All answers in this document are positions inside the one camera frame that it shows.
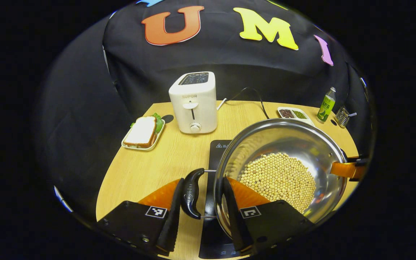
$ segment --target toaster lever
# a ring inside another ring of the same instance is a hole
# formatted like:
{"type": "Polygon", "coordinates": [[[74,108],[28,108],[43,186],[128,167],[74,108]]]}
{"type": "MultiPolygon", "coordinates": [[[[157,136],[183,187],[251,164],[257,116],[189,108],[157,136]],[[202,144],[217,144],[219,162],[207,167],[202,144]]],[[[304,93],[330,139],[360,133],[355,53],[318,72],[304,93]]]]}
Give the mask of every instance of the toaster lever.
{"type": "Polygon", "coordinates": [[[198,103],[185,103],[182,104],[182,107],[185,109],[194,109],[198,106],[198,103]]]}

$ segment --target toaster knob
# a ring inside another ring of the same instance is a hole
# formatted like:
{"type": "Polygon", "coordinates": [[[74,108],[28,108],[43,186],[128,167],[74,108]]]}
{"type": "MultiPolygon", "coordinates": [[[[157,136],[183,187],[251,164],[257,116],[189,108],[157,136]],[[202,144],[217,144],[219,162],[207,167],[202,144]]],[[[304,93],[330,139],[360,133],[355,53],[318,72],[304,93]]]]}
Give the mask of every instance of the toaster knob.
{"type": "Polygon", "coordinates": [[[202,129],[202,126],[199,123],[191,123],[189,128],[192,133],[198,133],[202,129]]]}

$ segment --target wooden table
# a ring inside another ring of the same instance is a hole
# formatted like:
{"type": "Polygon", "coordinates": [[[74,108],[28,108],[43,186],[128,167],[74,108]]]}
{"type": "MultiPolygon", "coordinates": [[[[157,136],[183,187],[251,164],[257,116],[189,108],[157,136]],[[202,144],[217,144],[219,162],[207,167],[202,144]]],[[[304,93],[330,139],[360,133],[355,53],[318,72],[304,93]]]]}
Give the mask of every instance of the wooden table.
{"type": "MultiPolygon", "coordinates": [[[[264,102],[264,108],[270,118],[279,117],[278,107],[296,107],[303,110],[316,127],[327,133],[346,152],[348,157],[358,156],[357,148],[348,131],[330,122],[330,119],[334,117],[333,113],[327,122],[319,123],[315,118],[319,110],[317,107],[264,102]]],[[[155,112],[161,116],[174,115],[171,103],[157,103],[153,104],[144,116],[150,116],[155,112]]],[[[100,220],[124,200],[137,202],[170,181],[185,178],[194,169],[207,169],[209,145],[212,140],[230,140],[247,126],[265,119],[260,102],[229,101],[219,109],[218,127],[211,133],[184,134],[180,132],[175,119],[165,125],[160,139],[152,151],[136,151],[121,147],[102,181],[97,198],[97,220],[100,220]]],[[[207,176],[204,174],[199,180],[200,195],[196,207],[202,216],[205,209],[207,176]]],[[[356,185],[357,182],[348,182],[337,208],[348,198],[356,185]]],[[[200,259],[198,252],[202,227],[203,220],[193,219],[181,211],[174,252],[171,252],[169,257],[161,257],[174,260],[200,259]]]]}

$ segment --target orange letter u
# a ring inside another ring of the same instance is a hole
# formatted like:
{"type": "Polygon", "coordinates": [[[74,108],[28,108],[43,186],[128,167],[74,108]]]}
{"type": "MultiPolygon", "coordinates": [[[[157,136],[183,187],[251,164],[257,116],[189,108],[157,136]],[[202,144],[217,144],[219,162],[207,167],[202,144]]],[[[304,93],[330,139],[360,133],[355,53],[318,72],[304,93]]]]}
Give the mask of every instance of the orange letter u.
{"type": "Polygon", "coordinates": [[[178,10],[184,14],[185,28],[173,33],[165,30],[165,18],[170,12],[158,13],[142,20],[145,25],[145,35],[148,43],[155,46],[165,46],[172,43],[180,43],[197,35],[200,31],[200,11],[203,6],[188,6],[178,10]]]}

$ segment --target toaster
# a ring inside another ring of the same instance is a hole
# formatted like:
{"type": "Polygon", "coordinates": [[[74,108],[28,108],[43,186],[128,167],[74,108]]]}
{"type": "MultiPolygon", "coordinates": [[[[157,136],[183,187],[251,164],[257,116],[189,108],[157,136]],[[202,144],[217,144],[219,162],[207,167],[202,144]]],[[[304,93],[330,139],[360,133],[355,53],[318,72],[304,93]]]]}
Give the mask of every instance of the toaster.
{"type": "Polygon", "coordinates": [[[213,72],[184,74],[170,87],[168,93],[181,132],[201,134],[216,129],[218,113],[213,72]]]}

